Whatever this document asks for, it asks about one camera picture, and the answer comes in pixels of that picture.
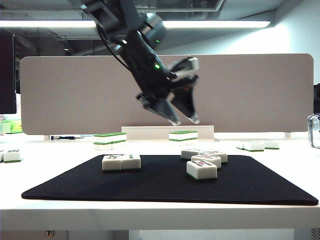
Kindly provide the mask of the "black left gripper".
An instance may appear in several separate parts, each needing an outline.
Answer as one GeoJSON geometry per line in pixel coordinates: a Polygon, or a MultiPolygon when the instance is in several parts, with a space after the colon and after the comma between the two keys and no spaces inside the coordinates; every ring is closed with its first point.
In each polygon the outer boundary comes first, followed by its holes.
{"type": "Polygon", "coordinates": [[[193,101],[193,88],[197,80],[197,76],[184,76],[176,81],[137,76],[136,83],[141,93],[136,99],[146,110],[167,119],[173,126],[179,126],[181,122],[172,105],[192,123],[198,125],[200,120],[193,101]],[[172,105],[166,99],[170,93],[174,95],[172,105]]]}

